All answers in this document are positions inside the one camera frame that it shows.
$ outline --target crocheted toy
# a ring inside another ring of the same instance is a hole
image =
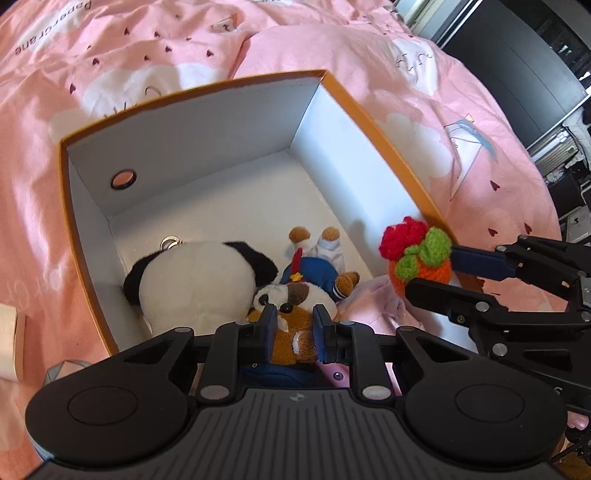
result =
[[[277,307],[277,331],[271,355],[271,363],[294,365],[316,361],[316,344],[312,333],[314,306],[322,304],[330,318],[336,320],[337,308],[333,300],[321,288],[304,281],[271,284],[257,292],[254,310],[248,315],[256,322],[265,305]]]
[[[339,230],[325,228],[311,248],[309,239],[310,232],[305,227],[291,229],[290,240],[295,246],[295,254],[280,283],[303,280],[322,288],[335,302],[347,298],[359,283],[359,274],[345,271]]]
[[[256,290],[277,272],[244,242],[188,242],[138,260],[123,290],[153,336],[179,326],[209,335],[224,323],[245,322]]]
[[[443,230],[413,218],[387,227],[379,252],[389,260],[388,275],[400,296],[413,278],[440,283],[452,278],[452,241]]]

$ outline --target pink bedding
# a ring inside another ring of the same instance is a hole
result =
[[[0,59],[0,302],[28,316],[25,380],[0,381],[3,480],[39,461],[23,415],[46,370],[106,355],[70,255],[57,175],[59,139],[93,121],[231,77],[329,69],[461,243],[492,249],[522,233],[559,235],[545,185],[491,95],[381,0],[20,0],[1,19]],[[520,309],[553,302],[511,282],[486,289]]]

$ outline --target box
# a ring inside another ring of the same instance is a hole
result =
[[[449,231],[409,165],[323,70],[159,98],[65,138],[60,151],[76,267],[111,354],[147,338],[121,285],[168,236],[246,241],[282,271],[293,226],[313,236],[335,226],[347,269],[367,280],[387,271],[378,245],[388,225],[411,215]]]

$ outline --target black ear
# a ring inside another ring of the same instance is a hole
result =
[[[237,250],[252,267],[257,288],[264,287],[275,280],[279,271],[268,256],[253,250],[246,242],[226,242],[226,245]]]
[[[139,305],[139,282],[142,280],[144,270],[148,264],[161,253],[162,251],[158,250],[153,254],[140,258],[134,263],[134,266],[131,267],[131,272],[125,277],[125,281],[123,282],[123,293],[127,301],[132,305]]]

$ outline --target plush dog eye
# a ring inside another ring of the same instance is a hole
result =
[[[293,309],[294,308],[290,303],[284,303],[281,305],[281,307],[279,307],[279,311],[281,313],[291,313]]]

